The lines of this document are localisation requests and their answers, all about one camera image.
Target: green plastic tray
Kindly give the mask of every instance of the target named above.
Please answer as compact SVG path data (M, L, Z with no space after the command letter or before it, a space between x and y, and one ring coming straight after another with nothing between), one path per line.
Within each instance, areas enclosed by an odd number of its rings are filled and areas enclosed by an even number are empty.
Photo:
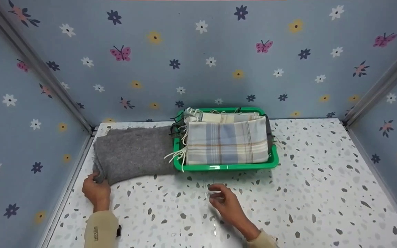
M209 113L211 110L216 110L216 111L225 111L226 113L233 113L236 111L238 108L201 108L200 110ZM181 118L181 113L183 113L184 110L181 110L178 112L178 117L176 118L176 121L179 121ZM252 113L252 112L258 112L260 115L264 115L264 111L261 108L252 108L252 107L246 107L246 108L241 108L241 112L244 113ZM174 139L174 152L178 151L181 149L181 141L179 138ZM182 159L178 160L178 157L176 156L174 158L174 166L177 170L181 171L182 170L182 165L181 165ZM236 164L236 165L184 165L183 166L183 171L239 171L239 170L248 170L248 169L264 169L264 168L275 168L277 167L279 163L278 159L278 154L277 154L277 146L272 145L271 148L271 153L269 154L269 159L264 162L264 163L258 163L258 164Z

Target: plaid cloth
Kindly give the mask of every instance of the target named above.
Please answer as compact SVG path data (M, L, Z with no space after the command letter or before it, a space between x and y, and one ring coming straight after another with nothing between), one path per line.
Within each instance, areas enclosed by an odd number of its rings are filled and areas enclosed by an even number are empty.
M266 162L266 118L235 123L187 122L187 165Z

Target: white speckled floor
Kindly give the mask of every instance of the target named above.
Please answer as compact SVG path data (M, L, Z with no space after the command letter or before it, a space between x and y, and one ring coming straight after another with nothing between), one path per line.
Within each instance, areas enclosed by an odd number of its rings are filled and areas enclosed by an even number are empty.
M170 122L102 123L111 128ZM120 248L236 248L239 234L208 205L207 188L227 183L246 215L283 247L397 248L397 214L338 119L274 120L282 144L272 170L146 176L112 186ZM49 248L83 247L93 207L81 192L90 148Z

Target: human hand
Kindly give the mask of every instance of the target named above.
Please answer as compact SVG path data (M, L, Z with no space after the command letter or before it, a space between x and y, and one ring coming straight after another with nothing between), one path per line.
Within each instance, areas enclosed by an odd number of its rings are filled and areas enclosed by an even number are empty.
M110 209L110 185L107 180L101 184L96 183L93 178L97 175L98 173L88 175L82 186L82 193L93 204L93 213Z

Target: folded cloth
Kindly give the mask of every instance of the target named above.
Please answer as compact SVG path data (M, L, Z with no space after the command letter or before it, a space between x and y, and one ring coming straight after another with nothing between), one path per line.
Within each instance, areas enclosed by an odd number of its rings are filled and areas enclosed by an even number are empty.
M110 185L137 176L175 174L163 157L172 152L170 127L112 129L94 143L93 171Z

